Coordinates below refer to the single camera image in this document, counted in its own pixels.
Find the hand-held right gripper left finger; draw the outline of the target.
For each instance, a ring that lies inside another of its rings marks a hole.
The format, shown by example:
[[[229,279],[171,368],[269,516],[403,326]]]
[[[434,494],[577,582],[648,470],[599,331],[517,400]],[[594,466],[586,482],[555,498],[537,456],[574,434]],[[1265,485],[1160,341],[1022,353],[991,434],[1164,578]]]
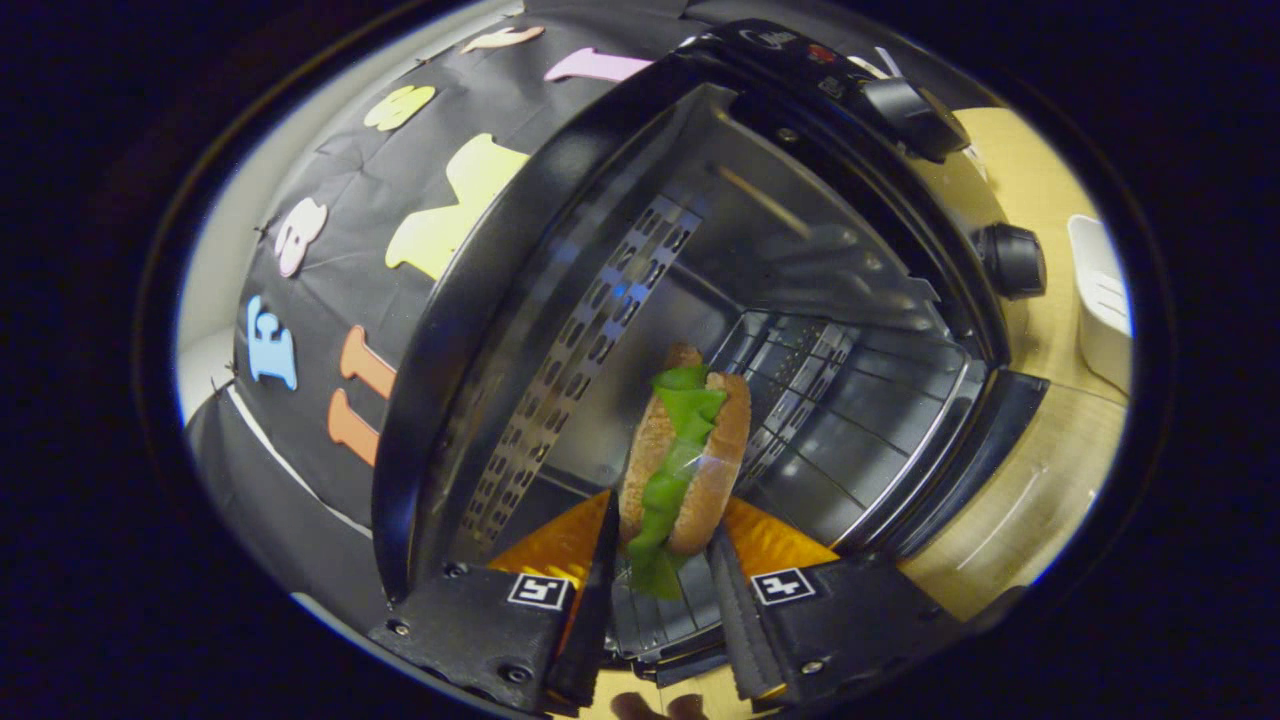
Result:
[[[617,498],[600,492],[486,566],[443,564],[369,638],[513,711],[576,714],[605,661],[618,532]]]

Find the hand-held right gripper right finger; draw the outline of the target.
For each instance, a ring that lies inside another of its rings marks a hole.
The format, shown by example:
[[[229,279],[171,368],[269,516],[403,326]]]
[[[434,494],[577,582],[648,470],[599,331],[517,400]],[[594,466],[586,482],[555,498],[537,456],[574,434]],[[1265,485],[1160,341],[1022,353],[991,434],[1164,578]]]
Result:
[[[739,696],[822,702],[947,648],[961,623],[878,553],[840,557],[733,500],[708,548]]]

